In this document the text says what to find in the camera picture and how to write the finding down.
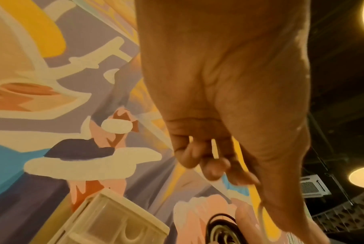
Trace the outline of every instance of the hand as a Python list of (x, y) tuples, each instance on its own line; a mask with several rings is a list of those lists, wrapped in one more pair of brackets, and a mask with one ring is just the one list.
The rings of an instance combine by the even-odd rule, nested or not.
[(321, 243), (299, 182), (310, 143), (309, 1), (136, 0), (136, 11), (145, 83), (179, 162), (209, 180), (225, 172), (234, 185), (256, 184), (280, 229)]
[[(263, 240), (266, 237), (263, 236), (262, 232), (257, 229), (257, 227), (252, 222), (252, 219), (247, 213), (247, 209), (245, 205), (237, 208), (235, 212), (235, 220), (237, 222), (237, 226), (243, 236), (245, 237), (248, 244), (264, 244)], [(311, 219), (308, 220), (309, 225), (313, 228), (318, 228), (317, 224), (313, 222)], [(328, 238), (318, 239), (317, 243), (329, 243)]]

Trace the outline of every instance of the ceiling vent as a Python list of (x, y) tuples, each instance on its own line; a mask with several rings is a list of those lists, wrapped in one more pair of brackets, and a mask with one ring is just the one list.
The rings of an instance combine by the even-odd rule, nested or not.
[(322, 197), (331, 194), (317, 174), (302, 177), (301, 189), (304, 198)]

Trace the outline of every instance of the colorful wall painting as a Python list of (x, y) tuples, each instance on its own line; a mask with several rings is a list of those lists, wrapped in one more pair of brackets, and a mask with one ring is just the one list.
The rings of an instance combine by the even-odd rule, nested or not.
[(209, 217), (242, 202), (258, 225), (255, 188), (175, 160), (142, 80), (133, 0), (0, 0), (0, 244), (46, 243), (103, 188), (168, 225), (168, 244), (202, 244)]

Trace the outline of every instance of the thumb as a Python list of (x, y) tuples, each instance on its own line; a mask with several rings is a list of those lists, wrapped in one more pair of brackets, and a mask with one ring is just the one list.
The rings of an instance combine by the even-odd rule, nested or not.
[(242, 203), (235, 211), (235, 220), (237, 226), (248, 244), (262, 244), (262, 234), (257, 229), (255, 223), (252, 222), (251, 217), (247, 211), (246, 203)]

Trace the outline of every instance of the black ceiling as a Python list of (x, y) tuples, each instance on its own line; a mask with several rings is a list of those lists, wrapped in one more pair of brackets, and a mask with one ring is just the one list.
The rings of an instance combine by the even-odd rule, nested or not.
[(305, 158), (303, 174), (318, 174), (332, 192), (322, 199), (306, 200), (312, 215), (347, 201), (326, 173), (336, 176), (349, 197), (364, 190), (348, 182), (349, 172), (364, 165), (363, 3), (313, 0), (311, 4), (308, 53), (313, 149)]

